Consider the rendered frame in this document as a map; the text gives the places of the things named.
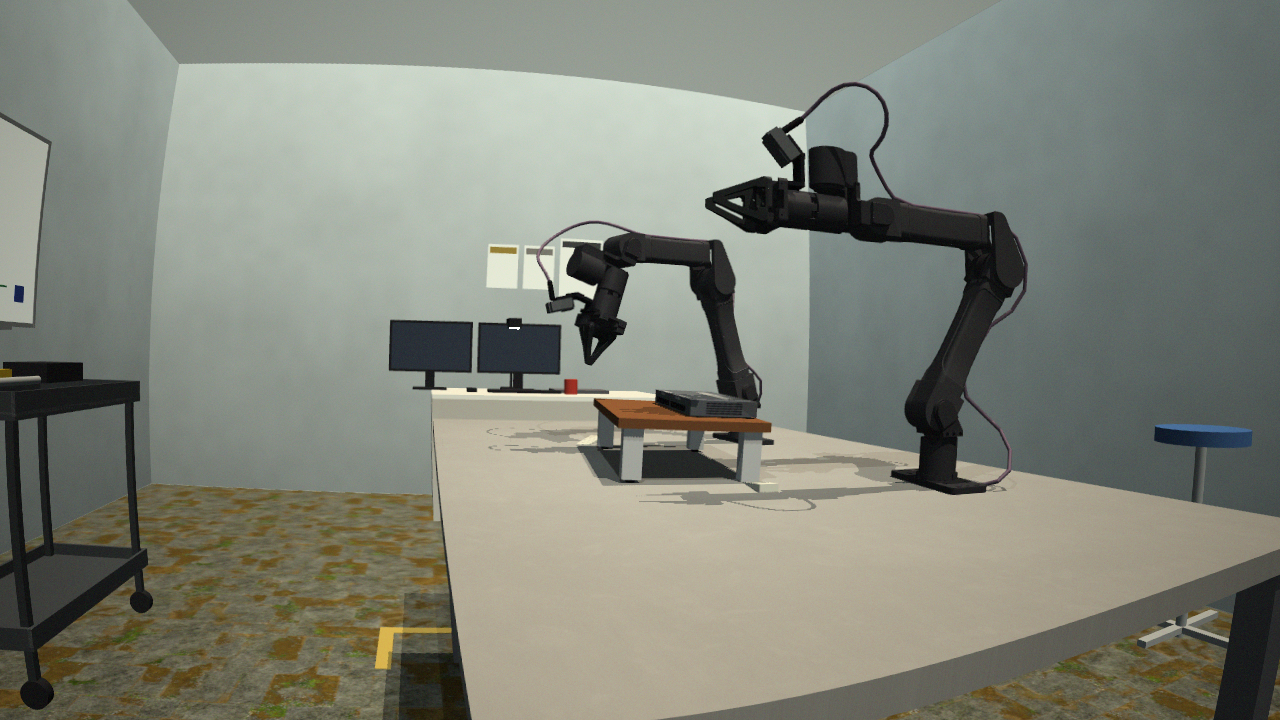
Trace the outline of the grey network switch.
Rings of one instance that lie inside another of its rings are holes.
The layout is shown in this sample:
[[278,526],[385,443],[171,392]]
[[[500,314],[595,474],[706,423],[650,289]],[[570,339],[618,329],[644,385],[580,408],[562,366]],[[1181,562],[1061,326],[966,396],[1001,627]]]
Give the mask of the grey network switch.
[[689,416],[742,416],[756,418],[758,402],[704,391],[657,389],[655,404],[675,409]]

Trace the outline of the brown rectangular board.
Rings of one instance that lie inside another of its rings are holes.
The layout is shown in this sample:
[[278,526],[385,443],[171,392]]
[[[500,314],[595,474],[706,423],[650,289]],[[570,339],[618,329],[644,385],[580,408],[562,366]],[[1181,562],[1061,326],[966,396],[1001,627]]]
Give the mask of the brown rectangular board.
[[614,427],[628,428],[621,429],[620,448],[620,478],[626,483],[641,480],[644,429],[687,430],[686,448],[692,452],[704,450],[705,430],[739,432],[736,479],[759,480],[762,439],[763,433],[771,433],[771,421],[742,416],[689,416],[645,400],[594,398],[594,406],[599,410],[598,447],[613,447]]

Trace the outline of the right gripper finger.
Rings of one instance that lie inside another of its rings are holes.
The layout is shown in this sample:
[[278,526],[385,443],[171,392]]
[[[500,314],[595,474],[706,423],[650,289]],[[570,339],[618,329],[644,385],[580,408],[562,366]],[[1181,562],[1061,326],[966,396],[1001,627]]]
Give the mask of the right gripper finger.
[[[602,340],[604,340],[604,342],[596,350],[596,352],[591,356],[593,334],[596,336],[596,337],[599,337],[599,338],[602,338]],[[596,359],[605,351],[605,348],[608,348],[608,346],[616,340],[616,337],[617,337],[616,334],[612,334],[608,331],[603,331],[602,328],[598,328],[596,325],[590,325],[590,324],[585,325],[585,361],[586,361],[586,364],[593,366],[593,364],[596,361]]]
[[[579,331],[580,331],[580,336],[581,336],[581,341],[582,341],[582,352],[584,352],[584,361],[585,361],[585,325],[579,325]],[[596,352],[596,350],[602,346],[602,343],[604,342],[604,340],[602,340],[602,338],[599,338],[599,337],[596,337],[594,334],[593,334],[593,337],[598,340],[596,348],[593,352],[593,355],[594,355]],[[585,361],[585,364],[586,364],[586,361]]]

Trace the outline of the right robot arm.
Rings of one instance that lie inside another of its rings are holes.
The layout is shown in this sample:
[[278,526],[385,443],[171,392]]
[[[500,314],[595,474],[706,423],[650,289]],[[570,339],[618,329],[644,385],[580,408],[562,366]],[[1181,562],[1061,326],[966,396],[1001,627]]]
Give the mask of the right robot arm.
[[596,284],[596,290],[609,290],[609,295],[616,292],[623,297],[628,272],[621,268],[635,266],[640,261],[690,266],[690,287],[701,301],[716,350],[719,395],[753,400],[758,402],[756,409],[762,407],[754,375],[742,356],[733,318],[736,278],[721,240],[704,242],[618,234],[605,240],[603,251],[589,243],[576,246],[566,273],[586,284]]

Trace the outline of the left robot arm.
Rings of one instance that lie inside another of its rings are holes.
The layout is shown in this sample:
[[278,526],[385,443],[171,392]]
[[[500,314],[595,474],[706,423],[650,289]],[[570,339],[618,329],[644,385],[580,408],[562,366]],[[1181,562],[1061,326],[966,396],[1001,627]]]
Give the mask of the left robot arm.
[[922,380],[913,386],[904,407],[908,421],[924,434],[920,470],[891,470],[891,477],[947,495],[984,493],[986,484],[957,478],[957,436],[963,436],[957,413],[986,333],[1004,300],[1012,296],[1024,277],[1006,217],[1001,211],[980,215],[915,208],[895,199],[864,201],[858,155],[835,146],[809,149],[809,188],[817,192],[817,211],[812,211],[817,222],[808,231],[844,232],[876,243],[913,242],[965,250],[966,286],[961,304],[938,354]]

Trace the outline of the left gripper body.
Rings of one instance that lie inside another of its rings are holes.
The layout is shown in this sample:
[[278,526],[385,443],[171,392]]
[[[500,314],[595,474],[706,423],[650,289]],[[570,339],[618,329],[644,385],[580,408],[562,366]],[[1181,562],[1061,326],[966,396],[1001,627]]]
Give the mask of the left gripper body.
[[[815,195],[812,192],[797,191],[805,187],[805,152],[803,152],[803,150],[797,146],[791,135],[787,136],[800,152],[800,155],[795,158],[792,161],[794,181],[778,177],[777,182],[772,181],[772,177],[768,177],[768,222],[765,225],[760,225],[754,222],[754,231],[751,233],[756,232],[756,234],[767,234],[771,231],[774,231],[780,227],[808,231],[808,228],[813,228],[813,225],[817,222],[815,217],[812,217],[812,211],[817,211],[817,204],[814,202]],[[773,184],[772,199],[771,199],[771,181]],[[788,223],[787,223],[787,190],[788,190]]]

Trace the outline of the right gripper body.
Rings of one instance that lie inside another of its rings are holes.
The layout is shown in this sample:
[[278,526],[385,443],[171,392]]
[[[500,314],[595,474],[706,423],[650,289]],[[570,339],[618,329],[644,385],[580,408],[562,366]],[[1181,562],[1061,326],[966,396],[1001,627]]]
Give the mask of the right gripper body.
[[622,296],[618,296],[618,293],[614,292],[609,295],[608,292],[609,290],[596,290],[594,293],[594,299],[588,299],[584,293],[573,292],[556,297],[556,300],[573,297],[573,300],[579,300],[582,304],[585,304],[585,307],[580,310],[580,314],[577,314],[573,325],[579,327],[590,324],[590,325],[596,325],[603,331],[608,331],[612,334],[625,334],[625,328],[627,325],[627,322],[620,320],[617,318]]

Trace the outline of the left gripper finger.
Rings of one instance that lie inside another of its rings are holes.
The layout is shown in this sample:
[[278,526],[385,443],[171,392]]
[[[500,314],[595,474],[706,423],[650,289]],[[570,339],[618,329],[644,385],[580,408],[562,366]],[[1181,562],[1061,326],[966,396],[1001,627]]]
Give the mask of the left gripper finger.
[[[726,220],[731,222],[733,225],[737,225],[740,229],[742,229],[742,231],[745,231],[748,233],[751,233],[754,231],[754,222],[751,222],[751,220],[749,220],[749,219],[746,219],[744,217],[741,219],[739,217],[735,217],[730,211],[724,211],[724,209],[716,206],[716,202],[713,202],[712,199],[713,199],[713,196],[709,197],[709,199],[705,199],[705,208],[708,210],[716,213],[719,217],[723,217]],[[724,199],[726,200],[741,199],[742,200],[742,208],[749,208],[749,209],[754,210],[753,190],[745,190],[745,191],[739,192],[739,193],[731,193],[728,196],[724,196]]]
[[[754,190],[754,210],[742,208],[735,202],[724,200],[724,196],[731,193],[739,193],[745,190]],[[728,209],[730,211],[737,213],[741,217],[748,218],[756,224],[765,225],[768,222],[768,177],[762,176],[756,179],[744,182],[741,184],[733,184],[724,190],[718,190],[713,192],[713,202]]]

